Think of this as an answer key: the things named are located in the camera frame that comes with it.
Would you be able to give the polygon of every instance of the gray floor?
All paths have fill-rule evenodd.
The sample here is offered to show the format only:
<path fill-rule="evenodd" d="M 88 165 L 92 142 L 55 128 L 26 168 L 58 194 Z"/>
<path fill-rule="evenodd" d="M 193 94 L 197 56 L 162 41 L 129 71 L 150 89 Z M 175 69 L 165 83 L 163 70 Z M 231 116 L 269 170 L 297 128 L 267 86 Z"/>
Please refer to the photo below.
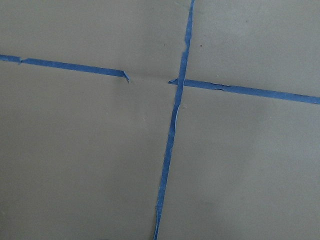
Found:
<path fill-rule="evenodd" d="M 189 0 L 0 2 L 0 239 L 150 240 Z M 196 0 L 187 78 L 320 97 L 320 2 Z M 160 240 L 320 238 L 320 108 L 185 87 Z"/>

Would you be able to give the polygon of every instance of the blue tape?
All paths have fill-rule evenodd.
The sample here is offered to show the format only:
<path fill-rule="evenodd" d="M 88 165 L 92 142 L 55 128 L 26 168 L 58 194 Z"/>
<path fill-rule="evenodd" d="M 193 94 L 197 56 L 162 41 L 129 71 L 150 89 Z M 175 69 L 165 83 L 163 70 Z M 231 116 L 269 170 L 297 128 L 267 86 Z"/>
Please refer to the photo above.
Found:
<path fill-rule="evenodd" d="M 169 84 L 178 85 L 178 79 L 169 81 Z M 257 88 L 243 87 L 243 86 L 232 86 L 232 85 L 222 85 L 215 84 L 206 81 L 195 81 L 195 80 L 185 80 L 184 85 L 193 88 L 200 89 L 210 89 L 210 90 L 221 90 L 224 92 L 236 93 L 236 94 L 246 94 L 258 97 L 272 98 L 272 99 L 283 99 L 295 102 L 303 102 L 308 104 L 320 104 L 320 97 L 316 96 L 306 96 L 299 95 L 288 92 L 281 91 L 270 91 Z"/>
<path fill-rule="evenodd" d="M 59 61 L 40 60 L 40 59 L 34 59 L 34 58 L 27 58 L 22 60 L 19 56 L 10 56 L 10 55 L 0 55 L 0 60 L 7 61 L 7 62 L 16 62 L 19 64 L 23 63 L 23 64 L 50 67 L 50 68 L 87 72 L 87 73 L 93 73 L 93 74 L 110 75 L 110 76 L 126 78 L 128 82 L 130 81 L 129 76 L 125 71 L 110 69 L 110 68 L 86 66 L 86 65 L 65 63 L 65 62 L 59 62 Z"/>
<path fill-rule="evenodd" d="M 186 31 L 185 31 L 185 37 L 184 37 L 186 47 L 181 57 L 179 78 L 177 80 L 178 81 L 177 90 L 175 93 L 175 100 L 174 100 L 174 106 L 172 110 L 168 141 L 166 143 L 165 156 L 163 161 L 161 182 L 160 182 L 160 187 L 158 191 L 158 200 L 156 204 L 156 224 L 155 224 L 153 240 L 158 239 L 160 220 L 162 215 L 162 209 L 164 206 L 166 186 L 167 186 L 167 180 L 168 180 L 168 174 L 169 174 L 169 168 L 170 168 L 170 162 L 171 162 L 171 156 L 172 156 L 172 148 L 174 146 L 174 141 L 175 141 L 177 116 L 178 116 L 178 111 L 181 104 L 182 94 L 184 90 L 184 82 L 185 82 L 186 71 L 187 71 L 189 49 L 190 49 L 190 43 L 191 43 L 191 37 L 192 37 L 194 3 L 195 3 L 195 0 L 191 0 L 188 22 L 186 25 Z"/>

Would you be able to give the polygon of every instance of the blue line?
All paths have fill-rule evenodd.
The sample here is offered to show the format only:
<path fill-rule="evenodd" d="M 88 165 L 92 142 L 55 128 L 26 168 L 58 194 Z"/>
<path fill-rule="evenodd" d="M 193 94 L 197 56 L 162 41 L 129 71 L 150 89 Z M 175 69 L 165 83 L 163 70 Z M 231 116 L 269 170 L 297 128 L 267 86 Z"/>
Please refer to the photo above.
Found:
<path fill-rule="evenodd" d="M 169 81 L 169 84 L 178 85 L 178 79 Z M 270 91 L 270 90 L 263 90 L 263 89 L 243 87 L 243 86 L 222 85 L 222 84 L 215 84 L 215 83 L 206 82 L 206 81 L 195 81 L 195 80 L 187 80 L 187 79 L 184 81 L 184 85 L 188 87 L 200 88 L 200 89 L 221 90 L 224 92 L 230 92 L 230 93 L 236 93 L 236 94 L 246 94 L 246 95 L 253 95 L 253 96 L 265 97 L 265 98 L 283 99 L 283 100 L 303 102 L 308 104 L 320 104 L 320 97 L 299 95 L 299 94 L 281 92 L 281 91 Z"/>
<path fill-rule="evenodd" d="M 165 200 L 166 186 L 167 186 L 167 180 L 168 180 L 168 174 L 169 174 L 169 168 L 170 168 L 170 162 L 171 162 L 171 156 L 172 156 L 172 148 L 174 146 L 174 141 L 175 141 L 177 116 L 178 116 L 179 106 L 181 104 L 181 98 L 183 94 L 184 82 L 185 82 L 186 71 L 187 71 L 189 49 L 190 49 L 190 43 L 191 43 L 191 37 L 192 37 L 194 3 L 195 3 L 195 0 L 191 0 L 188 22 L 186 25 L 186 31 L 185 31 L 185 37 L 184 37 L 185 50 L 182 53 L 182 57 L 181 57 L 177 90 L 175 93 L 175 100 L 174 100 L 174 106 L 172 110 L 168 141 L 166 143 L 165 156 L 163 161 L 161 182 L 160 182 L 160 187 L 158 191 L 158 200 L 156 204 L 156 225 L 155 225 L 153 240 L 158 239 L 160 220 L 161 220 L 162 209 L 163 209 L 164 200 Z"/>
<path fill-rule="evenodd" d="M 93 74 L 102 74 L 102 75 L 110 75 L 116 77 L 126 78 L 127 81 L 130 81 L 129 76 L 125 71 L 110 69 L 110 68 L 103 68 L 103 67 L 96 67 L 96 66 L 86 66 L 86 65 L 79 65 L 73 63 L 65 63 L 59 61 L 48 61 L 48 60 L 41 60 L 41 59 L 34 59 L 34 58 L 27 58 L 22 60 L 19 56 L 10 56 L 10 55 L 1 55 L 0 60 L 7 61 L 7 62 L 16 62 L 16 63 L 23 63 L 23 64 L 31 64 L 31 65 L 38 65 L 50 68 L 58 68 L 58 69 L 67 69 L 67 70 L 74 70 L 80 72 L 87 72 Z"/>

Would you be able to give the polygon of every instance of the vertical blue tape strip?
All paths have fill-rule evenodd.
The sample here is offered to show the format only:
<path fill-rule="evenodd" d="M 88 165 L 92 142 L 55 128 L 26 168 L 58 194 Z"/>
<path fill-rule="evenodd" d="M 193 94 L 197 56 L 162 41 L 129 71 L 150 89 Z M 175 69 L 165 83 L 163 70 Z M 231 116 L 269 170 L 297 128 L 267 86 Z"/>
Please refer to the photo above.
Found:
<path fill-rule="evenodd" d="M 19 64 L 20 63 L 31 64 L 31 65 L 50 67 L 50 68 L 58 68 L 58 69 L 93 73 L 93 74 L 122 77 L 122 78 L 126 78 L 128 82 L 130 80 L 129 76 L 123 70 L 116 70 L 116 69 L 96 67 L 96 66 L 86 66 L 86 65 L 65 63 L 65 62 L 59 62 L 59 61 L 48 61 L 48 60 L 41 60 L 41 59 L 34 59 L 34 58 L 27 58 L 22 60 L 19 56 L 10 56 L 10 55 L 0 55 L 0 60 L 7 61 L 7 62 L 16 62 Z"/>
<path fill-rule="evenodd" d="M 178 85 L 179 80 L 175 79 L 173 81 L 169 81 L 169 83 Z M 302 103 L 308 103 L 308 104 L 320 104 L 320 97 L 299 95 L 299 94 L 294 94 L 289 92 L 263 90 L 263 89 L 250 88 L 250 87 L 244 87 L 244 86 L 222 85 L 222 84 L 215 84 L 211 82 L 195 81 L 195 80 L 187 80 L 187 79 L 184 81 L 184 85 L 188 87 L 200 88 L 200 89 L 221 90 L 224 92 L 230 92 L 230 93 L 236 93 L 236 94 L 246 94 L 246 95 L 253 95 L 258 97 L 282 99 L 282 100 L 289 100 L 289 101 L 302 102 Z"/>
<path fill-rule="evenodd" d="M 184 89 L 184 81 L 186 78 L 189 49 L 190 49 L 190 43 L 191 43 L 191 37 L 192 37 L 194 3 L 195 3 L 195 0 L 191 0 L 188 22 L 187 22 L 185 37 L 184 37 L 185 50 L 182 53 L 182 57 L 181 57 L 177 90 L 175 93 L 175 100 L 174 100 L 174 106 L 172 110 L 168 141 L 166 143 L 165 156 L 163 161 L 161 182 L 160 182 L 160 187 L 158 191 L 158 200 L 156 204 L 156 224 L 155 224 L 153 240 L 158 239 L 160 220 L 161 220 L 162 209 L 163 209 L 164 200 L 165 200 L 172 148 L 174 146 L 174 141 L 175 141 L 177 116 L 178 116 L 178 111 L 181 104 L 181 99 L 182 99 L 182 94 Z"/>

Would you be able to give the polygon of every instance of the blue tape strip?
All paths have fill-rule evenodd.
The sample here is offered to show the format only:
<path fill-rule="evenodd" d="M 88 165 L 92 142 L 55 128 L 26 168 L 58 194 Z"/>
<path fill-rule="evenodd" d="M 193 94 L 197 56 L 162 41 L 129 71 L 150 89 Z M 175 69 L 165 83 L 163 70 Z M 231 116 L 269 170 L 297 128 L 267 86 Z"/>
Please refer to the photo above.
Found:
<path fill-rule="evenodd" d="M 34 59 L 34 58 L 27 58 L 22 60 L 18 56 L 10 56 L 10 55 L 0 55 L 0 60 L 7 61 L 7 62 L 16 62 L 19 64 L 23 63 L 23 64 L 31 64 L 31 65 L 38 65 L 38 66 L 58 68 L 58 69 L 87 72 L 87 73 L 93 73 L 93 74 L 110 75 L 110 76 L 126 78 L 128 82 L 130 81 L 129 76 L 125 71 L 110 69 L 110 68 L 86 66 L 86 65 L 65 63 L 65 62 L 59 62 L 59 61 L 40 60 L 40 59 Z"/>
<path fill-rule="evenodd" d="M 158 191 L 158 200 L 156 204 L 156 225 L 155 225 L 153 240 L 158 239 L 160 220 L 161 220 L 162 209 L 163 209 L 164 200 L 165 200 L 166 186 L 167 186 L 167 180 L 168 180 L 168 174 L 169 174 L 169 168 L 170 168 L 170 162 L 171 162 L 171 156 L 172 156 L 172 148 L 174 146 L 174 141 L 175 141 L 177 116 L 178 116 L 178 111 L 181 104 L 181 99 L 182 99 L 182 94 L 184 89 L 184 81 L 185 81 L 186 71 L 187 71 L 189 49 L 190 49 L 190 43 L 191 43 L 191 37 L 192 37 L 194 3 L 195 3 L 195 0 L 191 0 L 188 22 L 186 25 L 186 31 L 185 31 L 185 37 L 184 37 L 186 47 L 181 57 L 179 78 L 177 80 L 178 86 L 175 93 L 175 100 L 174 100 L 174 106 L 172 110 L 168 141 L 166 143 L 165 156 L 163 161 L 161 182 L 160 182 L 160 187 Z"/>
<path fill-rule="evenodd" d="M 169 84 L 178 85 L 178 81 L 179 81 L 178 79 L 175 79 L 175 80 L 169 81 Z M 283 100 L 303 102 L 308 104 L 320 104 L 320 97 L 299 95 L 299 94 L 293 94 L 293 93 L 281 92 L 281 91 L 270 91 L 270 90 L 256 89 L 256 88 L 243 87 L 243 86 L 222 85 L 222 84 L 215 84 L 215 83 L 206 82 L 206 81 L 195 81 L 195 80 L 185 80 L 184 85 L 188 87 L 200 88 L 200 89 L 221 90 L 224 92 L 253 95 L 258 97 L 283 99 Z"/>

